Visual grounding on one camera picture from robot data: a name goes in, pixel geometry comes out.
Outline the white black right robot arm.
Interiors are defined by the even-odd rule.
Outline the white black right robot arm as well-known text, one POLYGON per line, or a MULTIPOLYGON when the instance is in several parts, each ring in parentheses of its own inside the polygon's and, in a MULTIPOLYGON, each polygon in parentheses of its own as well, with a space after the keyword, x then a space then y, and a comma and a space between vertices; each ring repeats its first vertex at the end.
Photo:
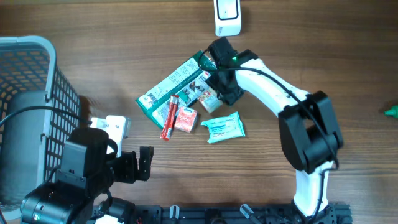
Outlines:
POLYGON ((208 47, 215 66, 207 80, 221 101, 232 105, 245 91, 266 105, 279 123, 281 148, 296 170, 295 214, 302 223, 328 215, 330 172, 340 168, 337 155, 343 137, 326 93, 309 93, 272 72, 251 50, 208 47))

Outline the orange Kleenex tissue pack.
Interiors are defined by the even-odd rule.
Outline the orange Kleenex tissue pack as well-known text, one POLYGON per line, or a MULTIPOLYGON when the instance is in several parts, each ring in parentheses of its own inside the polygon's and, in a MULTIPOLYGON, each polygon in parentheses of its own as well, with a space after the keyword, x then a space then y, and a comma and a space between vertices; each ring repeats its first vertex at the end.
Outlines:
POLYGON ((178 115, 175 120, 174 128, 190 133, 197 121, 197 116, 198 113, 196 110, 182 106, 178 109, 178 115))

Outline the yellow bottle green cap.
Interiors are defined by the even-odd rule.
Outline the yellow bottle green cap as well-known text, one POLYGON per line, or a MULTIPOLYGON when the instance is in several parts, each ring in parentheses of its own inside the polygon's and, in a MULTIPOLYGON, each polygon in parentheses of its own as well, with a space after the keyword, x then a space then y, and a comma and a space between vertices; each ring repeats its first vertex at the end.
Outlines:
POLYGON ((392 117, 394 119, 398 119, 398 106, 394 105, 390 109, 384 112, 385 116, 392 117))

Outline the red stick sachet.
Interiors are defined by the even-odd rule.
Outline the red stick sachet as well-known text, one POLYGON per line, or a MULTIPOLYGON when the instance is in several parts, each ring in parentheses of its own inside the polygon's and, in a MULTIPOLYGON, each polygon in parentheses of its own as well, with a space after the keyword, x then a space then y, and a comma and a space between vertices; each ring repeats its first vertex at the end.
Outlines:
POLYGON ((179 96, 171 95, 170 96, 170 105, 169 105, 169 113, 165 120, 164 128, 162 130, 160 138, 169 141, 171 137, 171 133, 174 126, 175 115, 178 109, 179 96))

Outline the green 3M glove package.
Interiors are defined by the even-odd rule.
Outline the green 3M glove package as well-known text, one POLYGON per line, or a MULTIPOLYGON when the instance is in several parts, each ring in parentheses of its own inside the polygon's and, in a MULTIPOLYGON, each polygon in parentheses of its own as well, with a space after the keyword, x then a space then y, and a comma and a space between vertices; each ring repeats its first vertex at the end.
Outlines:
POLYGON ((210 77, 207 70, 215 69, 215 63, 198 51, 181 66, 174 70, 156 86, 136 99, 142 112, 160 129, 164 127, 169 113, 170 97, 179 96, 179 106, 191 106, 197 98, 209 88, 206 80, 210 77))

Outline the teal wet wipes pack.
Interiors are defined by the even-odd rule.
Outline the teal wet wipes pack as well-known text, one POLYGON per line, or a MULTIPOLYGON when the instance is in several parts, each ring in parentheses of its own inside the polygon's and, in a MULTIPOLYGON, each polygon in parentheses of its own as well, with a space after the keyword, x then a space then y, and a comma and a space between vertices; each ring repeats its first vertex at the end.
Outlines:
POLYGON ((202 121, 200 125, 208 128, 210 137, 207 142, 209 144, 246 136, 238 112, 234 112, 228 116, 202 121))

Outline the white jar green lid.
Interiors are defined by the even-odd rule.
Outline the white jar green lid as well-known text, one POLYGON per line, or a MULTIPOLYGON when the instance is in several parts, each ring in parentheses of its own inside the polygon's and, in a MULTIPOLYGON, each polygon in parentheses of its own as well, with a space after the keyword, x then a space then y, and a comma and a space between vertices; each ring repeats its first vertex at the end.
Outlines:
POLYGON ((218 99, 217 93, 212 88, 205 90, 197 100, 208 113, 214 112, 214 110, 218 109, 223 104, 223 102, 218 99))

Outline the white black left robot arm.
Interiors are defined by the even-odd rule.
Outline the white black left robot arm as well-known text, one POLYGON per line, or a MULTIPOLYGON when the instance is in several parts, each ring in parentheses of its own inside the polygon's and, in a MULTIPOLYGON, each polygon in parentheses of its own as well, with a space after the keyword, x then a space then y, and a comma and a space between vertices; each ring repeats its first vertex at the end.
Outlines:
POLYGON ((114 198, 115 183, 147 181, 154 156, 152 146, 140 154, 122 152, 106 131, 79 128, 72 131, 63 148, 63 158, 49 178, 25 196, 22 223, 95 223, 105 216, 118 223, 133 223, 135 205, 114 198))

